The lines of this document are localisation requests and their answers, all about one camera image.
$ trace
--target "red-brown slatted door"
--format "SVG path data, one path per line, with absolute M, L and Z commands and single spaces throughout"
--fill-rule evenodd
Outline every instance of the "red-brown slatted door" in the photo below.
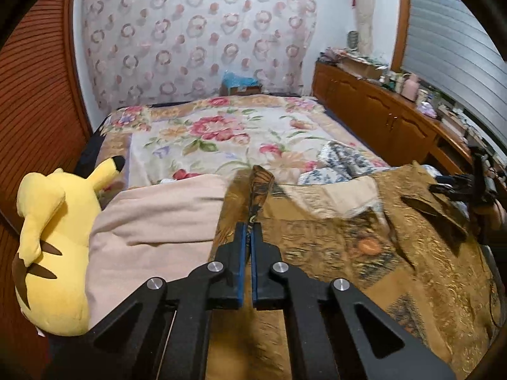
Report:
M 72 7 L 72 0 L 39 0 L 0 50 L 0 209 L 17 225 L 23 176 L 72 171 L 90 136 L 75 73 Z M 0 357 L 38 378 L 47 341 L 19 310 L 11 277 L 17 248 L 0 222 Z

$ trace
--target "silver bolt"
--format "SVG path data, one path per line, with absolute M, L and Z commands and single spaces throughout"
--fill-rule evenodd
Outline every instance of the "silver bolt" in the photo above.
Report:
M 159 279 L 158 277 L 153 277 L 148 280 L 148 283 L 146 283 L 146 285 L 150 290 L 158 290 L 162 286 L 162 284 L 164 284 L 164 282 L 162 281 L 162 279 Z
M 285 273 L 288 270 L 288 264 L 283 261 L 278 261 L 278 263 L 273 264 L 273 270 L 277 273 Z
M 215 273 L 218 273 L 219 271 L 222 271 L 224 268 L 224 265 L 220 263 L 219 261 L 212 261 L 208 264 L 208 270 L 213 271 Z
M 346 279 L 336 279 L 336 280 L 333 281 L 333 286 L 337 290 L 345 291 L 345 290 L 348 290 L 350 288 L 350 283 Z

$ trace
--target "cream cloth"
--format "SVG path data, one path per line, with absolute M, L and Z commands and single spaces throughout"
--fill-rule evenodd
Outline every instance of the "cream cloth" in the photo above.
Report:
M 205 174 L 125 190 L 108 204 L 90 234 L 89 328 L 149 278 L 181 279 L 206 263 L 226 188 Z

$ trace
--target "pikachu plush toy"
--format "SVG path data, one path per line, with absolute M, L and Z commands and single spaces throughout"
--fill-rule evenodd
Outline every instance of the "pikachu plush toy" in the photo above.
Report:
M 85 273 L 88 238 L 100 212 L 96 193 L 124 165 L 125 158 L 114 156 L 86 179 L 58 168 L 48 176 L 29 173 L 19 185 L 24 223 L 12 275 L 21 311 L 47 333 L 75 336 L 88 329 Z

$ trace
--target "black ear tip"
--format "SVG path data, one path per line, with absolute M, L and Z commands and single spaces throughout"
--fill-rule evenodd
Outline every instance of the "black ear tip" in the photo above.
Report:
M 115 155 L 114 157 L 111 158 L 115 163 L 116 170 L 118 172 L 123 170 L 123 166 L 125 166 L 125 157 L 123 157 L 122 155 Z

